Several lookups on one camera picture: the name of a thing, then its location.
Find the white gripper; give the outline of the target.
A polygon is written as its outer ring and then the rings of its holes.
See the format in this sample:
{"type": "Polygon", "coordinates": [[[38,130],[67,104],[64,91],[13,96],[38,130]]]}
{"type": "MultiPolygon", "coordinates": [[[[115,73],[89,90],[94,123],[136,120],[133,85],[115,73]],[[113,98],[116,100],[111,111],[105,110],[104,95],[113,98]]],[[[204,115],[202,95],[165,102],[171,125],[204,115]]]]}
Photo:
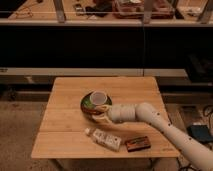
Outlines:
{"type": "Polygon", "coordinates": [[[99,119],[108,117],[113,123],[134,122],[136,120],[134,105],[100,105],[97,110],[100,112],[99,119]]]}

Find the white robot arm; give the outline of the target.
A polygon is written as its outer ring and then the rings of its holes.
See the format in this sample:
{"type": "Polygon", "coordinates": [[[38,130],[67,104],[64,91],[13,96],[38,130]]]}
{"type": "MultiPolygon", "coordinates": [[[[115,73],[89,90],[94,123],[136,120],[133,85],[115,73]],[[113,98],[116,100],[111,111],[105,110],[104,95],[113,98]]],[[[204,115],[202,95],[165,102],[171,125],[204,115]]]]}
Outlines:
{"type": "Polygon", "coordinates": [[[166,137],[197,169],[213,171],[213,151],[165,120],[150,103],[100,105],[96,109],[113,123],[147,123],[166,137]]]}

